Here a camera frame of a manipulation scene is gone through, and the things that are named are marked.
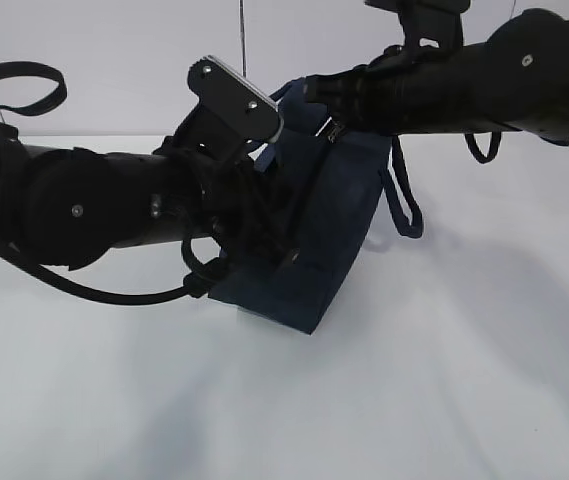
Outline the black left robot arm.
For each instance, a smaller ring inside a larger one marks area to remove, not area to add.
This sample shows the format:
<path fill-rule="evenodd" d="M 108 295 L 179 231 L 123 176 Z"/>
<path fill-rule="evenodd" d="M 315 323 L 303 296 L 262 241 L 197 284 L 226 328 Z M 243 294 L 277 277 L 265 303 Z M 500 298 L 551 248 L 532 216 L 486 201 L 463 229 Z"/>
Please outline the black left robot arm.
<path fill-rule="evenodd" d="M 27 145 L 0 128 L 0 256 L 77 270 L 114 248 L 211 237 L 285 260 L 294 245 L 248 156 L 282 126 L 270 109 L 198 104 L 150 154 Z"/>

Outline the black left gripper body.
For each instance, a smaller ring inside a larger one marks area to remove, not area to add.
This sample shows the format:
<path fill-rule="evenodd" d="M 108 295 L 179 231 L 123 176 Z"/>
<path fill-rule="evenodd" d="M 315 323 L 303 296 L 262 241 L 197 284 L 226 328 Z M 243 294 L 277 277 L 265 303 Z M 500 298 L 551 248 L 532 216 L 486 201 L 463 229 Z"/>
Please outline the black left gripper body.
<path fill-rule="evenodd" d="M 265 261 L 280 267 L 299 252 L 277 219 L 273 169 L 260 170 L 245 148 L 223 163 L 200 144 L 198 182 L 198 236 L 212 239 L 232 263 Z"/>

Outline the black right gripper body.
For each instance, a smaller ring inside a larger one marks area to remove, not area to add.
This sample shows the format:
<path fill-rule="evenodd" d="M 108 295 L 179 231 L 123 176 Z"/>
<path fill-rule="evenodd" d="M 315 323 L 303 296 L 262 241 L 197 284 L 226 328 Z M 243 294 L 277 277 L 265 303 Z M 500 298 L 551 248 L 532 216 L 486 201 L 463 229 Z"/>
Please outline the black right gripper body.
<path fill-rule="evenodd" d="M 349 132 L 373 133 L 374 93 L 379 78 L 367 65 L 330 75 L 309 75 L 304 79 L 306 103 L 324 105 L 329 116 L 325 136 L 330 143 Z"/>

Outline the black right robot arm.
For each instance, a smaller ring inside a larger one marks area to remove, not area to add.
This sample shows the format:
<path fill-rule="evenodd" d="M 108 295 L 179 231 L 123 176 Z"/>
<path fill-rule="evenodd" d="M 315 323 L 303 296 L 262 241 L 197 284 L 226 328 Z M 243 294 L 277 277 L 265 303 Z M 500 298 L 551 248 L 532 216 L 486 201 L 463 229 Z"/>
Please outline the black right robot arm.
<path fill-rule="evenodd" d="M 373 1 L 402 45 L 368 64 L 305 80 L 304 99 L 347 129 L 381 135 L 528 132 L 569 144 L 569 19 L 531 8 L 465 44 L 467 1 Z"/>

